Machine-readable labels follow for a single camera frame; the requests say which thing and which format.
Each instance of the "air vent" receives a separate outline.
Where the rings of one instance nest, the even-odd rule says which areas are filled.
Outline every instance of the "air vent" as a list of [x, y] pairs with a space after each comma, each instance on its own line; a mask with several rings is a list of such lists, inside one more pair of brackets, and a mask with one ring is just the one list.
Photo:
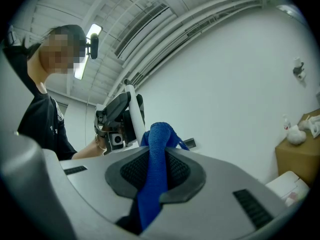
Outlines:
[[256, 229], [262, 228], [273, 220], [273, 217], [248, 190], [239, 190], [233, 192], [233, 195]]
[[121, 53], [126, 49], [127, 45], [135, 38], [135, 36], [151, 22], [154, 18], [158, 17], [161, 13], [169, 9], [169, 7], [162, 3], [155, 7], [148, 14], [146, 14], [123, 38], [119, 46], [116, 48], [114, 54], [119, 58]]
[[76, 174], [76, 173], [79, 173], [79, 172], [82, 172], [82, 171], [85, 171], [85, 170], [87, 170], [86, 167], [78, 166], [78, 167], [73, 167], [73, 168], [70, 168], [70, 169], [65, 169], [64, 173], [66, 175], [70, 175], [70, 174]]

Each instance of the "ceiling light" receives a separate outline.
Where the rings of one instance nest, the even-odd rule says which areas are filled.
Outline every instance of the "ceiling light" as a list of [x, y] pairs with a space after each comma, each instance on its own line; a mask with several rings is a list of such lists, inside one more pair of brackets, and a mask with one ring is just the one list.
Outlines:
[[[93, 33], [99, 35], [102, 30], [102, 27], [98, 26], [97, 24], [92, 24], [88, 33], [86, 34], [86, 42], [90, 44], [90, 37]], [[84, 76], [85, 68], [88, 62], [89, 55], [85, 55], [83, 62], [79, 63], [78, 66], [75, 67], [74, 77], [76, 79], [82, 80]]]

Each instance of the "white stuffed toy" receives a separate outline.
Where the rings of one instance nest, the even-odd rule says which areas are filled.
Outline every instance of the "white stuffed toy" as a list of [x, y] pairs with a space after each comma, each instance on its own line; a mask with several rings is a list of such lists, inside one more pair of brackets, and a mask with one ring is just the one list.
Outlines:
[[293, 145], [304, 143], [306, 138], [306, 133], [302, 130], [299, 130], [298, 125], [289, 128], [286, 136], [286, 139]]

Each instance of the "blue cloth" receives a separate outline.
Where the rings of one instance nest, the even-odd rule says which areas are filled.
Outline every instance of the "blue cloth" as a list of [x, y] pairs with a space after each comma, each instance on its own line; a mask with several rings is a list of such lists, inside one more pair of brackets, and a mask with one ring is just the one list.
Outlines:
[[142, 229], [148, 225], [160, 212], [159, 197], [168, 191], [165, 147], [189, 150], [186, 144], [177, 136], [174, 129], [166, 122], [151, 125], [150, 131], [144, 133], [141, 146], [149, 146], [149, 161], [146, 182], [137, 194], [137, 203]]

